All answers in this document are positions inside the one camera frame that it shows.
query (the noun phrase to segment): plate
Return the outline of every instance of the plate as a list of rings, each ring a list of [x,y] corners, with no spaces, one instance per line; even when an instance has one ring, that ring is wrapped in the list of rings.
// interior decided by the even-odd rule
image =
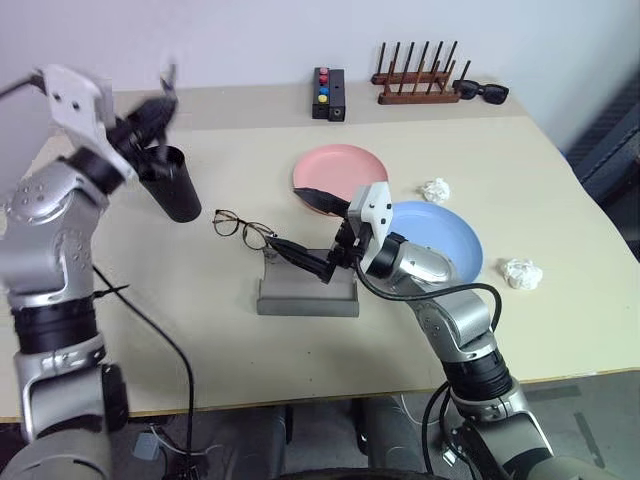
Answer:
[[[315,188],[348,201],[359,186],[388,179],[378,157],[355,145],[325,145],[311,150],[293,170],[294,188]]]
[[[464,283],[473,282],[482,270],[478,236],[467,222],[444,207],[427,202],[396,203],[390,231],[447,255]]]

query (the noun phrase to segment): glasses stand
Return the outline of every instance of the glasses stand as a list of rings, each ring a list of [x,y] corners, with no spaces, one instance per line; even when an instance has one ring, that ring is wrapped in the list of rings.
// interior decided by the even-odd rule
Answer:
[[[326,258],[328,250],[309,250]],[[264,279],[260,280],[259,315],[357,317],[358,287],[352,270],[337,267],[328,284],[292,265],[271,249],[264,251]]]
[[[426,42],[422,49],[420,62],[417,71],[409,71],[411,64],[411,55],[415,42],[411,42],[409,52],[406,56],[404,70],[396,72],[396,64],[399,61],[398,53],[400,51],[400,42],[396,43],[395,52],[389,62],[389,70],[383,73],[382,66],[384,63],[384,54],[386,43],[382,44],[380,49],[380,58],[378,60],[378,71],[371,77],[371,83],[374,85],[384,85],[384,90],[378,96],[380,105],[407,105],[407,104],[425,104],[425,103],[456,103],[460,100],[460,94],[455,90],[447,89],[447,85],[453,74],[456,61],[453,59],[458,42],[454,42],[449,50],[446,63],[440,61],[440,53],[444,42],[438,44],[433,61],[429,60],[431,67],[426,65],[426,55],[429,49],[429,42]],[[463,80],[470,61],[464,67],[460,80]],[[392,89],[391,85],[398,85],[397,89]]]

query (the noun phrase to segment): sunglasses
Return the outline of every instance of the sunglasses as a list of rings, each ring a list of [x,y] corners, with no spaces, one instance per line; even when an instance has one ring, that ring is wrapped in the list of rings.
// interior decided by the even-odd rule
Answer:
[[[473,80],[455,80],[453,82],[453,90],[460,93],[463,100],[471,100],[476,95],[482,95],[484,101],[494,105],[501,105],[509,95],[509,89],[502,85],[487,83],[480,85]]]

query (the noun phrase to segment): wooden peg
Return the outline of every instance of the wooden peg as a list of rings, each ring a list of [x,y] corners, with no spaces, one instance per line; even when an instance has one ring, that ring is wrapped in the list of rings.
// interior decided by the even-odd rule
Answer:
[[[389,85],[391,85],[391,75],[393,75],[393,71],[395,70],[396,66],[393,63],[393,60],[391,60],[389,62],[389,73],[387,74],[387,80],[384,83],[384,95],[389,95],[389,93],[391,92],[391,87]]]
[[[427,55],[427,49],[429,48],[429,42],[424,44],[424,48],[422,49],[422,56],[420,57],[420,63],[418,64],[418,74],[416,75],[415,83],[413,84],[413,90],[411,91],[411,95],[416,94],[416,90],[418,89],[418,84],[420,83],[420,77],[422,76],[422,69],[424,68],[424,58]]]
[[[438,50],[436,50],[436,56],[433,59],[433,65],[431,66],[431,73],[436,73],[438,71],[438,58],[440,57],[440,50],[442,50],[442,41],[440,41],[440,43],[438,44]]]
[[[449,83],[449,77],[451,76],[451,73],[453,73],[453,68],[456,66],[456,61],[454,60],[453,62],[451,62],[451,70],[449,70],[447,72],[447,76],[444,77],[444,81],[442,82],[440,86],[440,95],[442,95],[444,93],[444,91],[447,89],[447,84]]]
[[[380,59],[378,60],[378,75],[380,75],[380,71],[382,70],[382,60],[384,60],[384,49],[387,46],[387,42],[382,42],[382,48],[380,49]]]
[[[407,70],[409,70],[409,63],[411,62],[411,55],[413,54],[413,47],[416,42],[411,42],[409,46],[409,53],[407,54],[407,61],[404,62],[404,70],[402,71],[402,77],[400,78],[400,87],[398,87],[398,95],[402,93],[402,87],[404,87],[404,79],[407,76]]]
[[[451,51],[449,52],[449,58],[447,58],[447,63],[444,66],[443,70],[445,72],[449,71],[449,64],[451,63],[451,59],[453,58],[453,52],[456,51],[456,47],[458,46],[458,41],[453,42],[453,47],[451,47]]]
[[[435,65],[434,65],[434,73],[438,71],[438,68],[440,67],[440,60],[437,60]],[[431,93],[431,87],[433,87],[433,82],[436,79],[435,75],[431,76],[431,81],[429,82],[429,87],[427,87],[427,95],[429,95],[429,93]]]
[[[464,77],[467,75],[467,70],[469,70],[469,65],[471,65],[471,60],[467,60],[467,64],[464,66],[464,70],[462,70],[462,75],[458,80],[464,80]]]
[[[400,52],[400,42],[396,43],[396,51],[393,54],[393,69],[396,68],[396,63],[398,62],[398,52]]]

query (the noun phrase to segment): black cable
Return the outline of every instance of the black cable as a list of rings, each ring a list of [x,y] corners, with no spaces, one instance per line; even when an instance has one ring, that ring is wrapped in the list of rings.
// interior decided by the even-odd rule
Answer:
[[[434,473],[433,465],[431,465],[431,458],[429,458],[429,438],[427,437],[429,416],[431,415],[431,410],[438,400],[438,397],[440,397],[447,388],[449,388],[449,382],[444,382],[435,392],[433,392],[433,395],[431,395],[431,398],[427,403],[427,408],[424,409],[424,414],[422,415],[422,457],[424,458],[424,466],[427,473],[430,475],[433,475]]]
[[[471,467],[471,463],[467,459],[467,457],[458,450],[457,446],[453,444],[451,439],[449,438],[449,434],[447,432],[447,427],[445,423],[445,415],[447,413],[447,405],[449,404],[449,400],[451,400],[451,388],[447,389],[447,392],[444,394],[444,398],[442,399],[442,404],[440,405],[440,414],[438,416],[438,423],[440,426],[440,435],[442,439],[449,447],[449,450],[453,452],[453,454],[458,457],[462,462],[464,462],[469,468],[469,473],[471,474],[472,480],[476,480],[476,474]]]
[[[356,259],[355,266],[358,278],[367,290],[380,298],[391,300],[392,302],[417,302],[420,300],[431,300],[433,298],[442,297],[443,295],[450,295],[452,293],[463,292],[465,290],[486,290],[493,295],[495,301],[493,318],[491,319],[491,330],[495,330],[498,326],[498,322],[500,321],[500,314],[502,313],[502,297],[500,297],[500,293],[494,286],[487,283],[467,283],[464,285],[441,288],[440,290],[425,292],[418,295],[399,295],[396,293],[385,292],[371,283],[360,266],[360,259]]]
[[[93,266],[93,271],[96,272],[96,275],[100,277],[100,279],[107,285],[109,288],[115,288],[113,284],[105,277],[105,275],[100,271],[98,267]],[[158,335],[160,335],[171,348],[175,350],[178,354],[182,363],[184,364],[184,368],[187,371],[187,379],[189,381],[189,410],[187,412],[187,447],[184,449],[185,461],[186,461],[186,471],[190,470],[191,467],[191,439],[193,437],[193,411],[194,411],[194,380],[193,380],[193,370],[191,369],[191,364],[189,363],[189,359],[184,354],[184,352],[180,349],[180,347],[167,335],[164,331],[148,316],[146,316],[142,311],[136,307],[133,303],[127,300],[119,291],[114,291],[114,295],[116,295],[122,303],[124,303],[133,313],[135,313],[138,317],[140,317],[143,321],[145,321],[151,328],[153,328]]]
[[[35,87],[38,87],[40,90],[44,90],[44,80],[42,76],[33,74],[4,87],[2,90],[0,90],[0,98],[5,97],[17,90],[20,90],[27,85],[33,85]]]
[[[161,477],[161,478],[164,478],[167,476],[167,473],[169,473],[169,457],[167,456],[167,452],[165,451],[164,447],[160,447],[160,453],[164,458],[164,473],[162,474],[162,477]]]

